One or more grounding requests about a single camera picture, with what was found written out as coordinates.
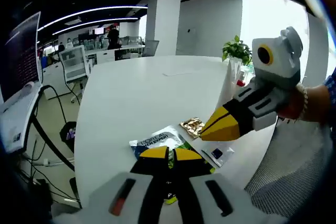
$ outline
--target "office desk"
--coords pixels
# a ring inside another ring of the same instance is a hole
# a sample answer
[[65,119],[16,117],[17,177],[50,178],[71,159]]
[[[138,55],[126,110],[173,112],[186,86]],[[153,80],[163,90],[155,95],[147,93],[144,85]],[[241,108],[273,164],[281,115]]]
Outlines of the office desk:
[[[89,195],[136,159],[129,141],[148,137],[191,117],[206,120],[213,113],[227,66],[221,58],[163,56],[97,65],[86,85],[76,128],[76,181],[83,206]],[[250,132],[232,144],[235,153],[216,172],[243,189],[257,170],[275,125]],[[199,151],[205,142],[191,140]],[[164,207],[169,216],[172,207]]]
[[124,45],[121,46],[120,49],[111,49],[111,50],[102,50],[102,49],[97,49],[97,50],[89,50],[85,51],[85,55],[96,55],[97,56],[97,64],[102,64],[105,62],[109,61],[115,61],[115,55],[114,52],[116,50],[128,50],[128,49],[141,49],[144,48],[144,45]]

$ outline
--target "mesh chair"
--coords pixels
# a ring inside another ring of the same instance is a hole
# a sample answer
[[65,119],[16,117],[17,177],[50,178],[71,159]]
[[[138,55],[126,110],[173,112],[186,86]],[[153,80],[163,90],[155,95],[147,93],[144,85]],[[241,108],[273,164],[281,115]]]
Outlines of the mesh chair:
[[64,77],[66,83],[80,82],[80,91],[76,96],[83,93],[82,80],[90,76],[92,64],[88,63],[85,56],[84,45],[73,47],[60,53],[60,60],[64,66]]
[[287,218],[312,196],[332,154],[330,129],[318,123],[282,122],[245,190],[266,214]]
[[142,57],[154,56],[158,45],[159,45],[158,40],[146,40]]

